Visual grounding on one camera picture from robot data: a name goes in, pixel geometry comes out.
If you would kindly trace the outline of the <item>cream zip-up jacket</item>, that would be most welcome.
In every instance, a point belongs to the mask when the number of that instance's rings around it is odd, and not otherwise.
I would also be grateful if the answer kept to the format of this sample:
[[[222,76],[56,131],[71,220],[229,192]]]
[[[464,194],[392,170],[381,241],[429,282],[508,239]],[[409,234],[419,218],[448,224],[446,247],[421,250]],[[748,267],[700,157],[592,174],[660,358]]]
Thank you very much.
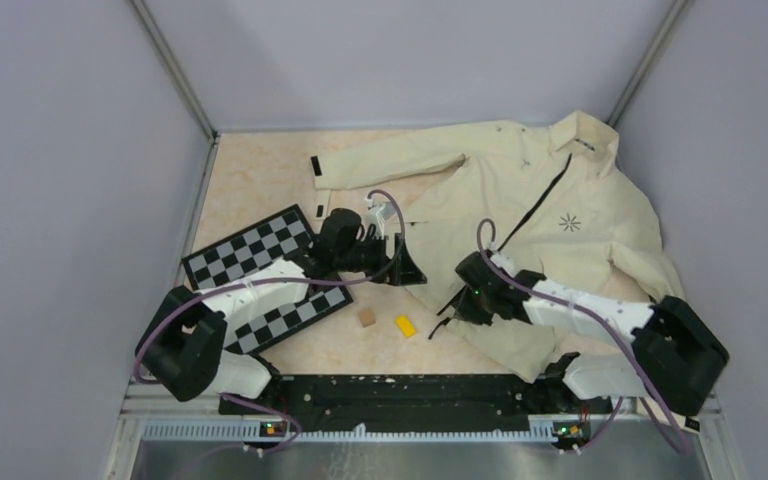
[[[576,111],[548,127],[499,120],[430,128],[321,153],[315,187],[350,190],[449,170],[403,210],[406,247],[426,277],[411,293],[441,312],[462,291],[456,266],[493,220],[521,268],[598,294],[614,271],[652,299],[682,297],[648,197],[615,164],[618,133]]]

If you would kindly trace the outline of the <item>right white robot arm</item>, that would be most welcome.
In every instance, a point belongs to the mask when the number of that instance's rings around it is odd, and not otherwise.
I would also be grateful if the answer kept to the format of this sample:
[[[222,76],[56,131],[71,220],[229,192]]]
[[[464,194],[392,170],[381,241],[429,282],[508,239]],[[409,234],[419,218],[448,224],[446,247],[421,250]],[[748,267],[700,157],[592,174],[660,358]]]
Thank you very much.
[[[697,415],[730,360],[725,346],[683,299],[624,302],[564,286],[544,274],[514,272],[509,258],[475,251],[456,266],[464,286],[449,317],[497,332],[533,325],[576,333],[620,353],[572,352],[546,369],[549,404],[572,412],[602,396],[661,398],[673,413]]]

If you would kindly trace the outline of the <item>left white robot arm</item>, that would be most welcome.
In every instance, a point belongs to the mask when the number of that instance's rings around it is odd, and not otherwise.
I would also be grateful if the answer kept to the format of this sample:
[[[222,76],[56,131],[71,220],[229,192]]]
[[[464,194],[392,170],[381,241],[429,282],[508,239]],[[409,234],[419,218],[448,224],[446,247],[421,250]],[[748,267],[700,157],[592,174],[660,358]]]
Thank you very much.
[[[279,404],[280,386],[256,354],[351,303],[344,272],[361,282],[414,286],[427,278],[411,259],[404,229],[389,236],[391,202],[366,216],[337,208],[318,232],[296,206],[185,261],[193,288],[171,289],[135,349],[134,373],[178,401],[234,393],[257,413]]]

